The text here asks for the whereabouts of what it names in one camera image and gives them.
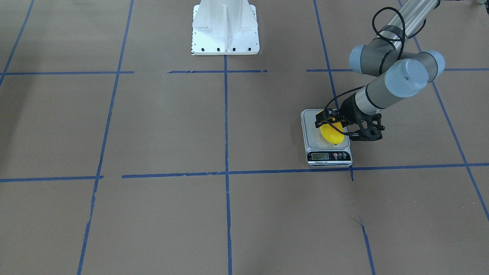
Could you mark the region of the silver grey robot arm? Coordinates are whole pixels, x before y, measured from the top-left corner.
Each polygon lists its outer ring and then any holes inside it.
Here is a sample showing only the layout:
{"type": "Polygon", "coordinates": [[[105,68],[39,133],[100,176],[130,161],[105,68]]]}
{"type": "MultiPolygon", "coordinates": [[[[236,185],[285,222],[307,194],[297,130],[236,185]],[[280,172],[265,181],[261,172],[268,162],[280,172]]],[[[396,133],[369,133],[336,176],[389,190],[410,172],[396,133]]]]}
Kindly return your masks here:
{"type": "Polygon", "coordinates": [[[344,92],[347,96],[337,109],[329,105],[316,115],[315,127],[323,139],[339,144],[350,141],[379,141],[385,130],[381,111],[416,95],[445,70],[445,59],[439,52],[410,53],[405,44],[426,24],[429,14],[439,6],[438,0],[409,0],[401,7],[384,7],[394,16],[378,29],[377,16],[372,18],[376,36],[368,45],[356,46],[349,56],[350,69],[373,76],[367,85],[344,92]]]}

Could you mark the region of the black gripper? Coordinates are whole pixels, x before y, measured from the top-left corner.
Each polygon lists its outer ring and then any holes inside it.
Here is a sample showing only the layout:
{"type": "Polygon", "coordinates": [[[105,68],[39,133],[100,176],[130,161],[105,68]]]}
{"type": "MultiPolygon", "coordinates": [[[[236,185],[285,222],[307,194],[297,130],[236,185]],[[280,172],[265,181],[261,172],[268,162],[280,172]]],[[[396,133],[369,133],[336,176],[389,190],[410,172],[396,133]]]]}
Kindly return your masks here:
{"type": "Polygon", "coordinates": [[[381,124],[381,113],[368,115],[361,111],[355,100],[349,96],[338,109],[327,109],[316,114],[315,127],[334,124],[337,134],[347,136],[350,141],[379,141],[383,138],[384,125],[381,124]],[[349,125],[357,124],[356,129],[349,125]]]}

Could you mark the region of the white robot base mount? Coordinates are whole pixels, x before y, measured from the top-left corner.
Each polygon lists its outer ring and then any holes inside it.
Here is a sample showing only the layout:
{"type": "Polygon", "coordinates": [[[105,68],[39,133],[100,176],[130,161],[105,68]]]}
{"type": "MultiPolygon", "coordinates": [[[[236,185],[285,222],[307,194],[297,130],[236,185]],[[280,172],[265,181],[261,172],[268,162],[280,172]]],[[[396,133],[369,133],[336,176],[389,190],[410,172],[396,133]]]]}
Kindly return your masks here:
{"type": "Polygon", "coordinates": [[[260,52],[257,11],[247,0],[202,0],[193,7],[192,28],[193,55],[260,52]]]}

